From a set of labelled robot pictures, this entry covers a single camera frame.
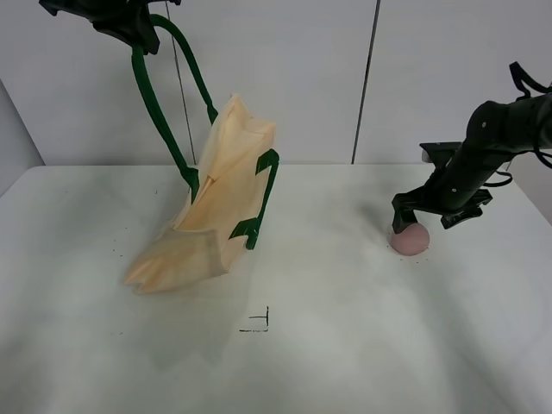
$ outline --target beige fabric bag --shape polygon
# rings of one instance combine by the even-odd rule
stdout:
[[[246,249],[253,249],[279,164],[272,149],[274,124],[253,118],[238,96],[216,112],[190,46],[163,16],[152,23],[180,45],[212,123],[199,170],[186,165],[147,76],[144,52],[133,47],[132,65],[147,111],[191,187],[182,211],[125,278],[138,292],[174,289],[227,273]]]

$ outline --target pink ball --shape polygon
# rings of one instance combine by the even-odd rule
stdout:
[[[391,231],[391,247],[404,256],[415,256],[430,245],[430,232],[420,223],[408,226],[398,235]]]

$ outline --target white table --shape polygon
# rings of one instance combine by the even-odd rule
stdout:
[[[418,216],[430,249],[398,256],[392,196],[430,171],[282,166],[234,272],[138,296],[176,168],[29,170],[0,198],[0,412],[550,412],[552,228],[510,185],[454,229]]]

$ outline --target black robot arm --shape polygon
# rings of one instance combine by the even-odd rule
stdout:
[[[95,30],[128,45],[141,46],[145,53],[157,54],[159,38],[149,17],[147,5],[162,0],[40,0],[52,16],[66,11],[88,19]],[[180,5],[181,0],[169,0]]]
[[[436,169],[423,186],[393,199],[396,234],[417,222],[415,210],[442,216],[445,229],[481,216],[480,206],[492,200],[481,186],[516,155],[534,152],[552,167],[545,159],[549,155],[541,152],[552,148],[552,90],[537,84],[517,63],[511,71],[523,97],[509,104],[483,103],[469,120],[464,142],[421,144]],[[530,97],[522,81],[547,93]]]

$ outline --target green bag handle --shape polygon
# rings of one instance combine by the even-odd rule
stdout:
[[[191,74],[198,85],[199,93],[207,105],[207,115],[209,116],[210,123],[212,124],[218,116],[218,112],[213,106],[213,102],[210,98],[209,92],[207,91],[204,80],[201,77],[198,63],[191,52],[188,41],[182,32],[180,32],[179,28],[177,28],[165,17],[160,15],[151,15],[151,22],[155,27],[164,28],[168,31],[174,39],[176,39],[176,42],[182,49],[182,52],[186,57],[186,61],[190,66]],[[180,175],[182,175],[182,178],[190,186],[191,202],[193,203],[199,191],[199,173],[196,168],[189,167],[186,164],[186,161],[180,152],[179,145],[174,139],[173,132],[171,131],[169,124],[166,122],[163,111],[161,110],[157,97],[155,96],[154,88],[152,87],[149,76],[147,75],[144,54],[144,49],[141,46],[134,46],[132,48],[132,68],[135,73],[136,83],[138,84],[141,97],[146,105],[147,113],[151,116],[155,127],[161,135],[161,138],[163,138],[163,141],[168,147],[172,159],[179,168]]]
[[[229,237],[229,239],[232,239],[234,237],[239,237],[240,235],[246,235],[248,237],[248,240],[245,244],[247,250],[253,250],[255,248],[255,244],[257,243],[260,225],[262,224],[262,219],[265,215],[265,210],[267,209],[268,198],[270,197],[270,193],[273,190],[274,180],[276,179],[276,172],[278,171],[278,165],[279,155],[273,149],[269,149],[268,151],[266,151],[257,160],[255,175],[270,167],[267,188],[265,189],[265,195],[262,199],[262,207],[260,208],[260,213],[257,217],[249,218],[248,220],[243,220],[239,222],[237,226],[235,226],[234,231],[232,231],[232,234]]]

